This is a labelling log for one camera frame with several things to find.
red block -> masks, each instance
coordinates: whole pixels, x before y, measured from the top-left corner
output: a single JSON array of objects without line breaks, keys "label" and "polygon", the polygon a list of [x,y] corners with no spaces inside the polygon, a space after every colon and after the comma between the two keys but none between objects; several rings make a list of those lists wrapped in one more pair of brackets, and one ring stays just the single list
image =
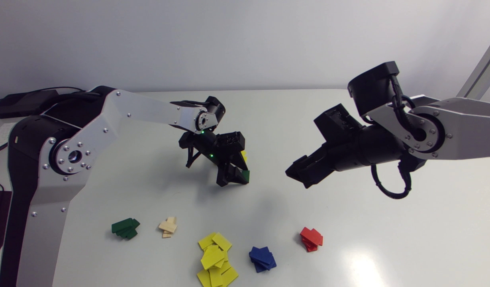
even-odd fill
[{"label": "red block", "polygon": [[314,245],[323,245],[323,236],[314,228],[310,230],[304,227],[300,235]]}]

blue block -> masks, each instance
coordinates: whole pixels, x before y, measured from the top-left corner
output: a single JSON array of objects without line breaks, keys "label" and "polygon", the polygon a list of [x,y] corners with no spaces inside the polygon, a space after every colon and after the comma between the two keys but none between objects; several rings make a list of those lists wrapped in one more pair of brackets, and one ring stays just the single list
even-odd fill
[{"label": "blue block", "polygon": [[263,272],[276,267],[276,262],[273,254],[269,252],[268,247],[257,248],[252,247],[252,251],[249,252],[250,260],[256,267],[256,272]]}]

black motor joint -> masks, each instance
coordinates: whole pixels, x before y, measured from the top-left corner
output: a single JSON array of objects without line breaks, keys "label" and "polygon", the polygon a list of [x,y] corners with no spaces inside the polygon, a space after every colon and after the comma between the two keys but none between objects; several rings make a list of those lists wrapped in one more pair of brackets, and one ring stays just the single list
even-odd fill
[{"label": "black motor joint", "polygon": [[[287,176],[309,188],[333,171],[371,166],[374,181],[384,194],[394,199],[407,196],[411,190],[410,172],[422,167],[425,160],[412,156],[408,152],[409,147],[400,139],[366,118],[369,111],[403,96],[396,79],[398,73],[396,63],[387,62],[351,80],[348,84],[349,94],[360,116],[371,125],[361,125],[341,104],[323,112],[314,123],[326,142],[311,155],[304,155],[293,162],[286,170]],[[404,111],[400,110],[396,116],[403,120]],[[398,168],[406,184],[400,194],[386,190],[376,172],[376,165],[395,160],[400,161]]]}]

